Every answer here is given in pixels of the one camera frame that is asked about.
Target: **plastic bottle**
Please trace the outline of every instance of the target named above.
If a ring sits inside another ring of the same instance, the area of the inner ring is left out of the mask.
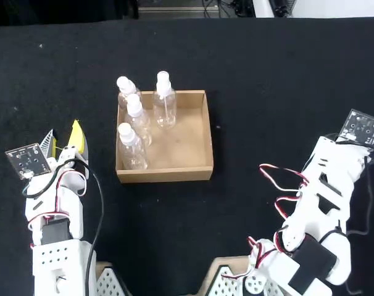
[[[148,168],[146,149],[142,139],[135,133],[129,123],[118,126],[120,146],[124,167],[127,170],[145,170]]]
[[[118,94],[118,105],[121,109],[124,110],[127,107],[127,97],[130,94],[137,94],[140,98],[142,98],[140,90],[135,86],[134,82],[129,80],[127,77],[119,77],[116,84],[120,90]]]
[[[157,74],[157,90],[153,98],[154,118],[160,128],[172,128],[176,124],[176,93],[170,84],[169,74],[161,71]]]
[[[143,109],[137,94],[130,94],[127,97],[127,112],[125,122],[132,126],[138,136],[143,140],[144,145],[149,147],[151,144],[150,117]]]

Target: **black cloth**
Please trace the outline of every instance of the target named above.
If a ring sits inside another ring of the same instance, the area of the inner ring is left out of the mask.
[[[153,90],[164,69],[175,89],[208,93],[212,179],[121,185],[115,81],[127,75]],[[80,119],[106,200],[98,260],[113,263],[133,295],[181,295],[197,292],[215,257],[247,255],[247,236],[272,238],[281,226],[273,207],[281,193],[257,166],[300,170],[319,135],[338,132],[351,108],[374,116],[374,18],[0,28],[0,295],[33,292],[24,183],[4,151],[40,142],[51,128],[62,146]],[[274,176],[283,186],[300,181]],[[82,201],[92,241],[100,203],[88,183]],[[351,228],[364,228],[367,200],[362,176]],[[374,208],[371,234],[351,244],[351,286],[374,295]]]

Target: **open cardboard tray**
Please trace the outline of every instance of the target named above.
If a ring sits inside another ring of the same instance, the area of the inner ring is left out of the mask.
[[[213,172],[212,137],[205,91],[177,91],[177,119],[172,129],[157,127],[152,112],[152,91],[142,92],[142,104],[151,118],[152,144],[147,148],[147,170],[126,170],[118,148],[115,170],[122,183],[209,180]],[[124,111],[118,108],[117,126]]]

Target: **bottle cap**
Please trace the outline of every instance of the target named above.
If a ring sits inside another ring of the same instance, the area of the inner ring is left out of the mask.
[[[122,123],[117,128],[118,133],[120,134],[120,140],[123,144],[128,145],[132,143],[135,138],[135,131],[132,129],[129,123]]]
[[[157,74],[157,93],[160,96],[168,96],[172,92],[172,85],[169,80],[169,73],[161,71]]]
[[[142,103],[137,94],[130,94],[127,97],[127,112],[132,117],[138,117],[143,113]]]
[[[136,93],[135,84],[125,76],[119,77],[117,79],[116,84],[117,84],[120,92],[125,94],[125,95]]]

